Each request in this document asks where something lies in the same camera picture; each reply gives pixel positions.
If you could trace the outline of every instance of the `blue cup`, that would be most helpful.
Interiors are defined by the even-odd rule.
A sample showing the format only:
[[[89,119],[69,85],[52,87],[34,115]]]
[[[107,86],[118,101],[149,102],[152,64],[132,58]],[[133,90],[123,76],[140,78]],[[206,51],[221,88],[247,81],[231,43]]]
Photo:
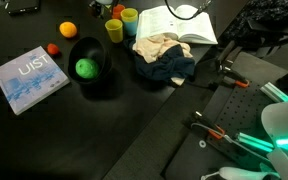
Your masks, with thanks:
[[[121,18],[124,24],[126,34],[129,36],[136,35],[138,12],[133,8],[126,8],[121,12]]]

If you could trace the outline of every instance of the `plastic cup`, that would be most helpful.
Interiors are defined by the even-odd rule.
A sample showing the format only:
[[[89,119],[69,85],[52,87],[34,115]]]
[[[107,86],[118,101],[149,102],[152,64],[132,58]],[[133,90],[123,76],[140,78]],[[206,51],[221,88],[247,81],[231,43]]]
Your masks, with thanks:
[[[121,18],[125,27],[126,34],[129,36],[136,35],[138,12],[133,8],[126,8],[121,12]]]
[[[113,19],[119,19],[121,20],[121,12],[125,9],[125,7],[122,4],[118,4],[113,8],[113,14],[112,18]]]
[[[105,23],[105,28],[113,43],[123,41],[123,23],[118,19],[111,19]]]

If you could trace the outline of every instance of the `dark tabletop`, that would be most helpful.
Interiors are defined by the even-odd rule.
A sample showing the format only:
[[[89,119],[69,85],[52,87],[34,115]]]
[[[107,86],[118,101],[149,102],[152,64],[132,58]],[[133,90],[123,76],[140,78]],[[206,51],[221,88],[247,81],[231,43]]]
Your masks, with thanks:
[[[238,55],[232,69],[261,86],[267,82],[274,83],[278,78],[287,74],[286,70],[243,52]],[[219,86],[204,109],[203,115],[216,121],[232,92],[232,88]],[[206,141],[206,136],[207,133],[202,128],[194,127],[191,130],[167,167],[166,179],[196,180],[202,175],[214,173],[224,166],[239,167],[212,145],[207,144],[205,148],[201,148],[199,142],[201,140]]]
[[[54,43],[62,52],[54,60],[68,74],[69,52],[83,37],[100,40],[113,62],[109,83],[101,90],[82,92],[71,79],[20,116],[14,115],[0,89],[0,177],[100,179],[174,91],[136,73],[127,50],[110,42],[105,20],[90,15],[89,2],[42,0],[38,12],[20,16],[9,16],[0,7],[0,65]],[[162,0],[121,3],[139,11],[164,5]],[[58,27],[64,21],[77,25],[77,37],[60,35]],[[195,60],[209,48],[194,45]]]

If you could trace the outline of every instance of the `book cover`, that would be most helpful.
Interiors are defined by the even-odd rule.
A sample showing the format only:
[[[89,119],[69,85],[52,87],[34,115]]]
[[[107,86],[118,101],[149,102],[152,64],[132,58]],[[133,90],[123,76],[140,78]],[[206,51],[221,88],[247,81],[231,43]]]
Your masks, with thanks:
[[[0,87],[16,115],[68,83],[41,46],[0,66]]]

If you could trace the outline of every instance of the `book page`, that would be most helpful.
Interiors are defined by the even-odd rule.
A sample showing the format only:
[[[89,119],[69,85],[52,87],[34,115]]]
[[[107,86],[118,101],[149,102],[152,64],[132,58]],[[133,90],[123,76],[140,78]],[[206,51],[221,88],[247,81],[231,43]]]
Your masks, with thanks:
[[[189,5],[181,5],[176,9],[177,15],[184,18],[191,17],[196,11],[197,8]],[[191,20],[177,19],[176,21],[179,39],[185,39],[186,42],[190,41],[193,43],[217,44],[213,27],[207,13],[202,12]]]
[[[136,39],[165,33],[177,39],[176,19],[166,6],[144,10],[139,16]]]

